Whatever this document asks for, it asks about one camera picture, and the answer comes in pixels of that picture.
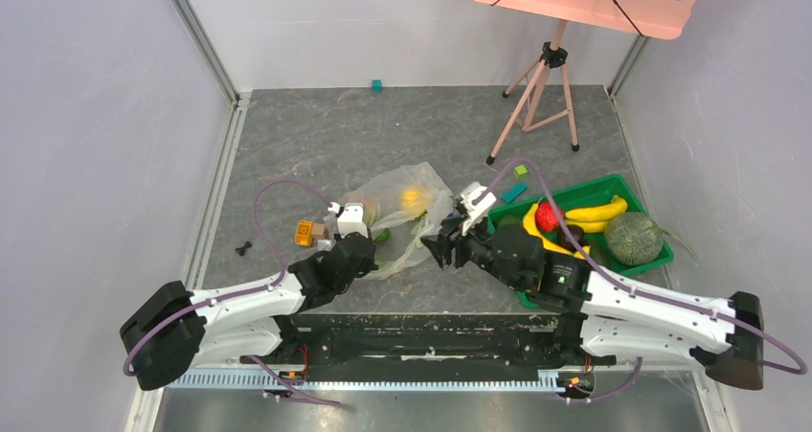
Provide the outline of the teal long toy block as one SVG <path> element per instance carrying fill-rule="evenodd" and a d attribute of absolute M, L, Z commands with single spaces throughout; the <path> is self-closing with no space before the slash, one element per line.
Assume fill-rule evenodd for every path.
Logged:
<path fill-rule="evenodd" d="M 524 181 L 519 181 L 511 186 L 506 192 L 504 192 L 501 196 L 501 199 L 504 203 L 510 204 L 514 200 L 516 200 L 520 195 L 522 195 L 528 189 L 528 185 Z"/>

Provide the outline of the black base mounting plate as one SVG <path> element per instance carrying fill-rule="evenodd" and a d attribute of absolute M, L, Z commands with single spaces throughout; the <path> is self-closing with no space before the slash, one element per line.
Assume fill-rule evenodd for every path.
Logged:
<path fill-rule="evenodd" d="M 282 342 L 268 365 L 338 366 L 361 359 L 509 362 L 542 369 L 611 366 L 589 355 L 552 314 L 296 314 L 278 317 Z"/>

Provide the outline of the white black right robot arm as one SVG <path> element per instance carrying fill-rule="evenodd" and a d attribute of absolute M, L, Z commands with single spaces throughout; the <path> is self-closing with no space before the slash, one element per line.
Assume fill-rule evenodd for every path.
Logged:
<path fill-rule="evenodd" d="M 760 390 L 763 324 L 759 298 L 738 291 L 709 298 L 641 283 L 575 256 L 550 251 L 520 225 L 462 230 L 459 216 L 421 243 L 441 268 L 479 267 L 563 318 L 555 355 L 686 360 L 730 387 Z"/>

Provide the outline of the clear plastic bag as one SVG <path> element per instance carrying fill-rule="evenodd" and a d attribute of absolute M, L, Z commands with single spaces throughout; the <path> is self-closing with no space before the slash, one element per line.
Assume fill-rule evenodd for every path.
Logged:
<path fill-rule="evenodd" d="M 407 188 L 422 188 L 432 197 L 432 205 L 420 218 L 412 218 L 400 210 L 400 193 Z M 366 276 L 368 280 L 385 280 L 430 259 L 431 253 L 420 238 L 436 234 L 441 222 L 453 211 L 451 190 L 427 162 L 381 173 L 358 189 L 345 193 L 338 202 L 364 205 L 364 222 L 372 232 L 372 239 L 384 228 L 391 230 L 387 242 L 375 244 L 378 269 Z"/>

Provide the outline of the netted green melon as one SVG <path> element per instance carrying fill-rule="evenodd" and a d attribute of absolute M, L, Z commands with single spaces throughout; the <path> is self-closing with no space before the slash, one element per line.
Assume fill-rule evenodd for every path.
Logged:
<path fill-rule="evenodd" d="M 604 240 L 616 260 L 626 265 L 654 261 L 664 246 L 663 229 L 646 213 L 628 212 L 613 218 Z"/>

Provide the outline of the lime green small cube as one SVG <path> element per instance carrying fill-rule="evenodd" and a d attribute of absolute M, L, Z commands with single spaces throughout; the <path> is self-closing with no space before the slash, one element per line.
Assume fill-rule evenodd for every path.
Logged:
<path fill-rule="evenodd" d="M 528 172 L 529 171 L 525 165 L 518 165 L 513 168 L 513 174 L 517 179 L 524 178 Z"/>

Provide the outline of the pink music stand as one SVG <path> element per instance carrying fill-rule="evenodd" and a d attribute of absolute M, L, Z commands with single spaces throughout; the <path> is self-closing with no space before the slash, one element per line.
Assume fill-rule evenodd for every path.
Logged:
<path fill-rule="evenodd" d="M 553 38 L 544 43 L 541 53 L 520 75 L 527 83 L 486 161 L 493 164 L 508 134 L 518 126 L 524 132 L 535 130 L 560 118 L 569 122 L 572 150 L 580 144 L 574 116 L 574 104 L 567 67 L 568 53 L 561 46 L 567 26 L 586 24 L 639 36 L 663 40 L 677 38 L 686 26 L 697 0 L 473 0 L 492 7 L 538 14 L 555 19 Z M 564 109 L 536 121 L 537 108 L 550 73 L 558 70 L 564 91 Z"/>

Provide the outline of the small black plastic peg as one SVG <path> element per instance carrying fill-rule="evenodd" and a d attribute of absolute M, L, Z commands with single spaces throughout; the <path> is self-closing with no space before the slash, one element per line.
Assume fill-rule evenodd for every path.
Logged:
<path fill-rule="evenodd" d="M 247 251 L 248 251 L 248 250 L 249 250 L 249 249 L 250 249 L 252 246 L 253 246 L 253 244 L 252 244 L 252 242 L 251 242 L 251 241 L 245 241 L 243 245 L 241 245 L 241 246 L 239 246 L 239 247 L 237 247 L 237 248 L 235 249 L 235 252 L 236 252 L 236 253 L 237 253 L 239 256 L 243 257 L 243 256 L 245 256 L 245 255 L 246 255 Z"/>

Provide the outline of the red strawberry fruit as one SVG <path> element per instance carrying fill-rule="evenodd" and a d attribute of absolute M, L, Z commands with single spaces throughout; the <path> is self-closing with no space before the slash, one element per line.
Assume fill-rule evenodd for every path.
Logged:
<path fill-rule="evenodd" d="M 561 220 L 565 217 L 563 213 L 554 208 L 549 202 L 541 202 L 535 210 L 534 219 L 537 228 L 543 233 L 551 233 L 557 229 Z"/>

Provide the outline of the orange fruit in bag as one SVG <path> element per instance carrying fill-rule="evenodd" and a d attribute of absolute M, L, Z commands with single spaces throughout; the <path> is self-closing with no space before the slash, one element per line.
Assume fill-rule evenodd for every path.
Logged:
<path fill-rule="evenodd" d="M 400 210 L 412 218 L 420 218 L 432 205 L 432 197 L 422 188 L 407 188 L 400 193 Z"/>

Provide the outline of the dark brown fruit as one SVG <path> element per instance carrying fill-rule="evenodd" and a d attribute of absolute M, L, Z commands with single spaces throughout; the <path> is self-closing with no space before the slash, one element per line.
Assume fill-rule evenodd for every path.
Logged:
<path fill-rule="evenodd" d="M 573 239 L 578 245 L 581 247 L 586 247 L 589 245 L 585 232 L 580 226 L 567 224 L 566 228 L 569 230 Z M 556 229 L 556 243 L 567 250 L 575 251 L 575 245 L 571 242 L 562 226 L 558 226 Z"/>

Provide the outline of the tan wooden cube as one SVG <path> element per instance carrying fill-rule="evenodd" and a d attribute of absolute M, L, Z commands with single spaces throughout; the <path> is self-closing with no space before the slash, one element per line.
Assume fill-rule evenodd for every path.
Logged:
<path fill-rule="evenodd" d="M 314 240 L 327 239 L 329 237 L 328 228 L 325 224 L 314 223 L 311 228 L 311 236 Z"/>

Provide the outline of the single yellow banana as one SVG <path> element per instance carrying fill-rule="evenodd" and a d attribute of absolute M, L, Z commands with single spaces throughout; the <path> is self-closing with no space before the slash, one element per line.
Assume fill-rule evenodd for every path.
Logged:
<path fill-rule="evenodd" d="M 523 218 L 522 218 L 522 226 L 523 226 L 524 230 L 529 235 L 541 239 L 541 243 L 542 243 L 543 247 L 547 251 L 552 251 L 554 253 L 565 254 L 565 255 L 573 256 L 575 258 L 584 260 L 584 256 L 581 253 L 579 253 L 579 252 L 575 252 L 575 253 L 571 252 L 571 251 L 557 245 L 556 243 L 548 240 L 547 238 L 545 238 L 541 234 L 541 232 L 539 231 L 539 229 L 538 229 L 538 227 L 536 225 L 536 221 L 535 221 L 535 213 L 536 213 L 536 210 L 538 209 L 538 207 L 539 207 L 538 203 L 533 203 L 530 206 L 530 208 L 528 209 L 528 211 L 525 213 L 525 215 L 523 216 Z"/>

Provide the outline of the yellow banana bunch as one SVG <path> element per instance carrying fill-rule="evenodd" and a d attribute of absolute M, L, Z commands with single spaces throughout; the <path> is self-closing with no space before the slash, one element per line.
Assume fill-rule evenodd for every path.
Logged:
<path fill-rule="evenodd" d="M 626 213 L 627 201 L 614 195 L 607 204 L 569 210 L 565 213 L 567 225 L 581 228 L 587 234 L 602 233 L 616 217 Z"/>

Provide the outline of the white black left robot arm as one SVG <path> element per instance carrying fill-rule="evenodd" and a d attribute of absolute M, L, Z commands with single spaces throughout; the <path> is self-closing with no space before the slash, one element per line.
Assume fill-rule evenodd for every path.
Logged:
<path fill-rule="evenodd" d="M 289 362 L 301 349 L 291 316 L 331 303 L 376 270 L 375 250 L 372 240 L 353 233 L 265 279 L 196 290 L 180 281 L 163 284 L 119 330 L 123 372 L 151 391 L 192 367 L 229 358 Z"/>

